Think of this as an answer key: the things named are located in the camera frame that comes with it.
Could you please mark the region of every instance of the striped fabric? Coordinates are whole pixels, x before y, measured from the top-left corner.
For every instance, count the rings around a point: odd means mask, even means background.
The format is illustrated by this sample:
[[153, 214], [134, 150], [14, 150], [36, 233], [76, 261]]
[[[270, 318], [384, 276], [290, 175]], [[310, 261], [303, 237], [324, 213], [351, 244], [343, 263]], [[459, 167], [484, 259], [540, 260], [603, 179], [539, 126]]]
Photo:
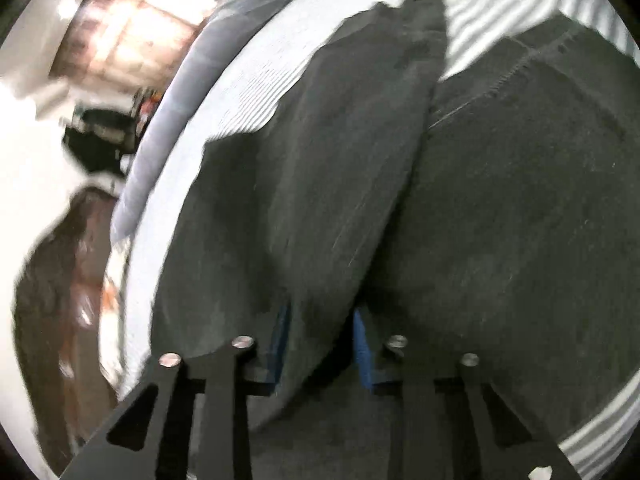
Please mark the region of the striped fabric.
[[[158, 276], [182, 202], [198, 174], [209, 140], [254, 131], [273, 115], [313, 53], [340, 22], [375, 2], [402, 0], [295, 0], [245, 47], [213, 87], [178, 140], [140, 222], [126, 291], [124, 396], [148, 354], [148, 326]], [[446, 0], [447, 78], [468, 67], [500, 38], [520, 33], [561, 11], [594, 28], [640, 63], [640, 50], [607, 0]], [[620, 453], [640, 420], [640, 373], [589, 424], [561, 442], [585, 480], [596, 479]]]

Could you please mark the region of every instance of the dark gray garment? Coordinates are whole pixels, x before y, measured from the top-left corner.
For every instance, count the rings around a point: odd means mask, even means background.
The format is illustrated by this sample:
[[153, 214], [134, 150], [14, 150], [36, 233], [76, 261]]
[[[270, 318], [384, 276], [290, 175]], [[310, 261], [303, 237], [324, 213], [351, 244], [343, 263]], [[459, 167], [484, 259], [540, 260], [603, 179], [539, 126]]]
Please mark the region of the dark gray garment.
[[224, 0], [196, 38], [154, 115], [113, 213], [111, 243], [132, 235], [178, 137], [249, 40], [291, 0]]
[[441, 0], [357, 15], [263, 129], [207, 145], [152, 352], [259, 338], [290, 302], [282, 388], [254, 422], [299, 396], [252, 437], [257, 479], [386, 478], [393, 407], [342, 365], [298, 390], [356, 295], [411, 342], [478, 353], [558, 441], [638, 370], [638, 69], [558, 17], [432, 100], [444, 30]]

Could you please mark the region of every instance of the mattress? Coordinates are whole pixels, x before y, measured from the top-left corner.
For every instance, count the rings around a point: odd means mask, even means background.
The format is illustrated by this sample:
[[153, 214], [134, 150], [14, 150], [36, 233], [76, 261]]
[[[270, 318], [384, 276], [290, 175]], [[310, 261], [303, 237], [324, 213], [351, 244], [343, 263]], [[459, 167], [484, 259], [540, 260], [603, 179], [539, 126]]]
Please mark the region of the mattress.
[[[342, 20], [376, 2], [397, 6], [402, 1], [295, 0], [249, 42], [211, 89], [167, 160], [132, 245], [120, 396], [135, 386], [148, 355], [158, 277], [182, 202], [200, 169], [204, 144], [264, 126]], [[469, 67], [500, 38], [527, 30], [555, 12], [597, 30], [640, 63], [638, 46], [607, 0], [446, 0], [446, 5], [449, 47], [443, 78]], [[640, 420], [639, 393], [640, 373], [589, 424], [560, 443], [585, 480], [601, 475], [622, 450]]]

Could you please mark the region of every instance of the white bedding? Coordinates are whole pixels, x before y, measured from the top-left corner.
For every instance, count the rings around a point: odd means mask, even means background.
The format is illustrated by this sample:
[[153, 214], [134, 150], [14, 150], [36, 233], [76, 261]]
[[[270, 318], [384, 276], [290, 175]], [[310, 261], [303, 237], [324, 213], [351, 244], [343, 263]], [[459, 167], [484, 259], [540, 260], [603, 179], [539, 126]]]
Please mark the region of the white bedding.
[[[295, 0], [267, 24], [212, 88], [170, 155], [132, 248], [126, 290], [126, 375], [120, 395], [136, 383], [148, 354], [148, 326], [158, 276], [182, 202], [200, 168], [207, 140], [262, 127], [313, 53], [345, 18], [375, 2]], [[444, 78], [468, 67], [501, 37], [522, 32], [561, 11], [599, 31], [640, 62], [640, 50], [607, 0], [446, 0], [449, 48]], [[640, 374], [603, 412], [561, 447], [583, 478], [596, 478], [640, 419]]]

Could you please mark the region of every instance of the bright light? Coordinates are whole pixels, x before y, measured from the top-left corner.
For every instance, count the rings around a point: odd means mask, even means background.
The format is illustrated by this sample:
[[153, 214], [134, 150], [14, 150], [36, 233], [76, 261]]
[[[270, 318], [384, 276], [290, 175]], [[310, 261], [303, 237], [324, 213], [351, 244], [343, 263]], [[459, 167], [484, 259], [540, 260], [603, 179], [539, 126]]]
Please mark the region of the bright light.
[[76, 0], [62, 0], [58, 5], [58, 16], [63, 20], [70, 20], [78, 12], [78, 7]]

